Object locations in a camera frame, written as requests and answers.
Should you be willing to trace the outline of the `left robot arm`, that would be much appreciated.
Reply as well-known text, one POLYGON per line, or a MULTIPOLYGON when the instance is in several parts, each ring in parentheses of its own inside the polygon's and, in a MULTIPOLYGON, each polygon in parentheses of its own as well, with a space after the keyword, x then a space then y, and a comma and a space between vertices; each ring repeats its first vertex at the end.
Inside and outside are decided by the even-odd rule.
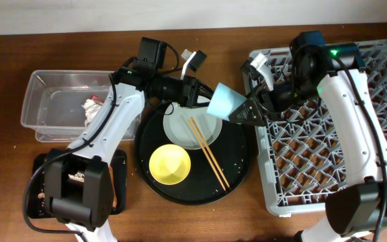
POLYGON ((44 209, 65 224, 67 234, 79 241, 115 241, 108 217, 113 213, 115 185, 111 166, 118 145, 133 120, 141 114, 146 100, 176 102, 183 107, 199 108, 201 91, 213 91, 186 71, 196 71, 206 54, 197 50, 176 56, 183 65, 179 78, 162 71, 166 49, 170 45, 142 38, 138 55, 129 58, 109 74, 111 87, 103 107, 82 134, 66 150, 53 149, 41 167, 44 173, 44 209))

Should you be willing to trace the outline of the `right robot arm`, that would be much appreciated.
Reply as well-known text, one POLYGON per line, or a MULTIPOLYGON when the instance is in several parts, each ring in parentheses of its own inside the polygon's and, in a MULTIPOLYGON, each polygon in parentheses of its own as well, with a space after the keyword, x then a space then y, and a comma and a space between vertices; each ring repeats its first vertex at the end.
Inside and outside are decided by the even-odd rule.
POLYGON ((329 195, 325 217, 295 235, 296 241, 346 241, 377 237, 387 229, 387 141, 368 91, 358 46, 327 44, 318 31, 290 42, 291 73, 277 82, 267 57, 250 56, 241 69, 250 90, 230 113, 231 122, 264 126, 290 108, 316 99, 328 108, 341 145, 347 188, 329 195))

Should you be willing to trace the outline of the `blue cup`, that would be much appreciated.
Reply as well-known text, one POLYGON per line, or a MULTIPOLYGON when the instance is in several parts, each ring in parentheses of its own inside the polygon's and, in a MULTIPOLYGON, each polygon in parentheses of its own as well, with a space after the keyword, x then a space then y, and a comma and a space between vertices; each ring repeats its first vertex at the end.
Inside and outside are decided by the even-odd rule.
POLYGON ((229 116, 245 101, 247 98, 235 90, 219 83, 212 95, 208 105, 207 113, 214 117, 229 121, 229 116))

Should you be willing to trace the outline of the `orange carrot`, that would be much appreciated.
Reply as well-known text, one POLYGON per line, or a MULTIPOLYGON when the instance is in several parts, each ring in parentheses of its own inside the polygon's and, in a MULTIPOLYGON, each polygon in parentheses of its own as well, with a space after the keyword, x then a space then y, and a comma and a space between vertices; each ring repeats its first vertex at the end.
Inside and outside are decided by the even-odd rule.
POLYGON ((113 203, 112 203, 112 208, 116 209, 116 206, 118 204, 118 199, 117 199, 117 196, 116 196, 116 189, 115 189, 115 185, 114 185, 114 172, 113 172, 112 166, 109 166, 109 173, 110 173, 110 179, 111 179, 111 183, 112 183, 112 192, 113 192, 113 195, 114 195, 114 199, 113 199, 113 203))

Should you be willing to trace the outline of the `peanut shells and rice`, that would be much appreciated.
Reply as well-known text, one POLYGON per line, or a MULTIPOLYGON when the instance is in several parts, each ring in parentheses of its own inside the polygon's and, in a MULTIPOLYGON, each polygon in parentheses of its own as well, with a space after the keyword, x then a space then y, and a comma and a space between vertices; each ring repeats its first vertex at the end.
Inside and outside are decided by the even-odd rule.
MULTIPOLYGON (((65 186, 68 186, 69 184, 79 184, 79 183, 83 183, 85 180, 85 175, 84 173, 78 171, 76 172, 76 174, 68 174, 67 175, 67 178, 64 179, 61 183, 61 188, 64 188, 65 186)), ((40 188, 40 191, 38 192, 38 195, 37 195, 37 198, 38 199, 44 199, 45 198, 45 188, 46 188, 46 185, 45 185, 45 175, 44 173, 42 173, 42 187, 40 188)))

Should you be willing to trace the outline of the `yellow bowl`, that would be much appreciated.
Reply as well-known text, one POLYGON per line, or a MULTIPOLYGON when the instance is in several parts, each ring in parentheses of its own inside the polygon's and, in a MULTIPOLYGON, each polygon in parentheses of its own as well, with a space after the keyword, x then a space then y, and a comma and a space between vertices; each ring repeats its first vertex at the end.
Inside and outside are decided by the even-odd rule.
POLYGON ((189 175, 191 159, 188 152, 178 145, 162 145, 150 156, 148 168, 155 181, 172 186, 189 175))

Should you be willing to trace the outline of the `white tissue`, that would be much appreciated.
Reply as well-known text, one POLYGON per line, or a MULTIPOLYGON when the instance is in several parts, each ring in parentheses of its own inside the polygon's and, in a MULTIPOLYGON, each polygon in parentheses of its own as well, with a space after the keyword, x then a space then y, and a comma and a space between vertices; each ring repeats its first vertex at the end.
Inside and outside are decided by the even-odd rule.
POLYGON ((100 108, 102 107, 102 105, 103 105, 102 102, 96 101, 94 99, 87 99, 85 101, 85 103, 82 105, 82 108, 85 111, 85 117, 86 117, 84 121, 85 126, 88 126, 92 122, 92 120, 94 119, 94 117, 96 116, 100 108))

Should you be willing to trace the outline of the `red snack wrapper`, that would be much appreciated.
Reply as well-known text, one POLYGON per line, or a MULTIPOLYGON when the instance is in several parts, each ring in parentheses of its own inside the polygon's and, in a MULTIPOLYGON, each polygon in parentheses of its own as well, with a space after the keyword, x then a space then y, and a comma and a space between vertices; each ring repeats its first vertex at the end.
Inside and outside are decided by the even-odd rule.
POLYGON ((100 98, 100 97, 98 97, 98 96, 96 96, 96 95, 92 95, 92 96, 91 96, 91 99, 92 99, 93 101, 95 101, 95 102, 97 102, 97 103, 101 103, 101 104, 103 104, 103 103, 105 102, 104 99, 102 99, 102 98, 100 98))

